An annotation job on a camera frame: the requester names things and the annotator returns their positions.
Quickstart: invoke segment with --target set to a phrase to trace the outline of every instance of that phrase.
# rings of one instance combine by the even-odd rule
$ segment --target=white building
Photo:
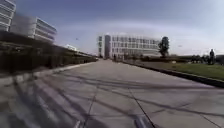
[[[67,49],[70,49],[70,50],[73,50],[73,51],[78,51],[76,47],[71,46],[71,45],[69,45],[69,44],[66,45],[66,48],[67,48]]]
[[[19,13],[15,13],[9,31],[51,43],[54,42],[57,34],[55,27],[42,19]]]
[[[124,55],[159,56],[159,40],[146,36],[103,34],[98,36],[98,55],[104,58]]]
[[[12,0],[0,0],[0,30],[8,31],[16,5]]]

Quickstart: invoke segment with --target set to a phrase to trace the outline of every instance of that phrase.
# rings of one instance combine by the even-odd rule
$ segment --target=sky
[[[162,39],[170,53],[224,54],[223,0],[16,0],[17,11],[55,26],[55,43],[96,54],[97,35],[127,33]]]

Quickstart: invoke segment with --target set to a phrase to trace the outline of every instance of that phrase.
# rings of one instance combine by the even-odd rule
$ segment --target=paved walkway
[[[111,61],[0,90],[1,128],[224,128],[224,90]]]

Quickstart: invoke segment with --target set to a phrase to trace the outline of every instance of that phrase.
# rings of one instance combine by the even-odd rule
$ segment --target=person
[[[116,61],[116,55],[114,55],[114,61]]]
[[[213,49],[211,49],[211,51],[210,51],[210,63],[211,64],[215,63],[215,53],[214,53]]]

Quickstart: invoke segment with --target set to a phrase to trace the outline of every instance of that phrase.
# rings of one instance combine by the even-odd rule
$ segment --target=grass
[[[182,64],[182,63],[177,64],[161,63],[160,65],[158,65],[157,63],[156,65],[164,69],[224,80],[224,66],[221,65]]]

